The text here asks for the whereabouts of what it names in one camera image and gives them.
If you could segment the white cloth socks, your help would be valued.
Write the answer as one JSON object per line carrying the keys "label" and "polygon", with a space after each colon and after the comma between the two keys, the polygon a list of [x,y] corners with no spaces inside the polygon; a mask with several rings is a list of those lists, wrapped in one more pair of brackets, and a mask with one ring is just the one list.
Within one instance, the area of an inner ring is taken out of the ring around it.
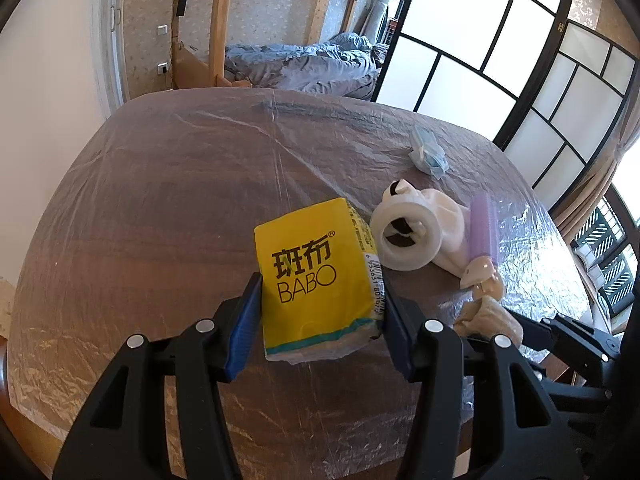
{"label": "white cloth socks", "polygon": [[400,179],[392,182],[383,193],[383,200],[398,194],[421,195],[427,206],[434,212],[442,230],[442,244],[433,259],[436,266],[457,278],[469,263],[468,229],[466,222],[470,218],[470,210],[458,204],[437,188],[418,190],[410,182]]}

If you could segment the white tape roll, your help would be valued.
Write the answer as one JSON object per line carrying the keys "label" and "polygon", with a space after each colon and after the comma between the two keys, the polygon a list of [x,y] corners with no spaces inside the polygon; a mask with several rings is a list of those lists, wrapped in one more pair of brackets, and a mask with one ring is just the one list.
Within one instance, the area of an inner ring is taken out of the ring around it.
{"label": "white tape roll", "polygon": [[380,263],[390,270],[419,270],[442,247],[442,228],[420,192],[383,200],[372,212],[370,229]]}

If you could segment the beige curtain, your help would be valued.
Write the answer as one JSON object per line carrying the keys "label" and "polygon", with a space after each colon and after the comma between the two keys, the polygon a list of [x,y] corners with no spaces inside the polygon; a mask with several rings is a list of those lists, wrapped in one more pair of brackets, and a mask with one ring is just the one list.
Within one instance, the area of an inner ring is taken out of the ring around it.
{"label": "beige curtain", "polygon": [[612,184],[623,156],[639,139],[639,103],[627,110],[602,152],[577,185],[560,201],[551,217],[565,244],[574,240]]}

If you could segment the yellow tissue pack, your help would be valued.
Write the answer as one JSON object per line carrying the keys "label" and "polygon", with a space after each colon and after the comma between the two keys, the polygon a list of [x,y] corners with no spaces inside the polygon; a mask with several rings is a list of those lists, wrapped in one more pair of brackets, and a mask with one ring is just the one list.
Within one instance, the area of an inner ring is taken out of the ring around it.
{"label": "yellow tissue pack", "polygon": [[344,198],[256,226],[271,362],[338,360],[381,335],[385,285],[370,228]]}

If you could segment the purple hair roller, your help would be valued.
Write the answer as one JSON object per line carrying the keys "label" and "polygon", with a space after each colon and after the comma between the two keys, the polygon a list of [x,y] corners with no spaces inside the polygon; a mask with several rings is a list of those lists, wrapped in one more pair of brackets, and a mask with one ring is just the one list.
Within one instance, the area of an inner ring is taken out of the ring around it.
{"label": "purple hair roller", "polygon": [[470,207],[470,258],[488,257],[498,263],[499,222],[494,199],[486,192],[474,196]]}

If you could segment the blue grey blanket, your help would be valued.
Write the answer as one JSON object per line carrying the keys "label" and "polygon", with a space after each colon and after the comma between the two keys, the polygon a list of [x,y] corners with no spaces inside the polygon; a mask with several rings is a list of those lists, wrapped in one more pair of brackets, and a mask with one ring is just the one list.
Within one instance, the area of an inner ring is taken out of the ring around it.
{"label": "blue grey blanket", "polygon": [[387,51],[386,44],[371,44],[356,32],[310,46],[232,44],[224,70],[228,79],[247,80],[258,88],[369,101]]}

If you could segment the blue face mask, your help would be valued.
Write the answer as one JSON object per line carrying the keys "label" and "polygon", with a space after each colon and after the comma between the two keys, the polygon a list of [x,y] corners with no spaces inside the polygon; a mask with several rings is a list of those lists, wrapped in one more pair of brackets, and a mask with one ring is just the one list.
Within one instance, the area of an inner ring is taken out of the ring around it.
{"label": "blue face mask", "polygon": [[449,162],[442,147],[430,130],[414,127],[409,133],[409,157],[424,174],[441,179],[449,170]]}

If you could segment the beige rolled sock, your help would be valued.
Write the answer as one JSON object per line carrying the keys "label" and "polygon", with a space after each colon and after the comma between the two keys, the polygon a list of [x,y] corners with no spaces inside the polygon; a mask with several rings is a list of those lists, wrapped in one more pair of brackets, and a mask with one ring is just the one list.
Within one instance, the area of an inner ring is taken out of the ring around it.
{"label": "beige rolled sock", "polygon": [[491,339],[504,335],[519,347],[524,338],[521,323],[492,297],[484,296],[463,304],[454,321],[454,331],[461,337],[482,336]]}

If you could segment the black framed sliding screen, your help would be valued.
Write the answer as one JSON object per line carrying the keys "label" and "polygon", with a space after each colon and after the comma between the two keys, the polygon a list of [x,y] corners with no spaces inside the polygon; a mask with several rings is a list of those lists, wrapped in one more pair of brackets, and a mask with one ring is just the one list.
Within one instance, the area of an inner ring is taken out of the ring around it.
{"label": "black framed sliding screen", "polygon": [[631,96],[635,56],[570,0],[405,0],[373,99],[494,142],[555,208]]}

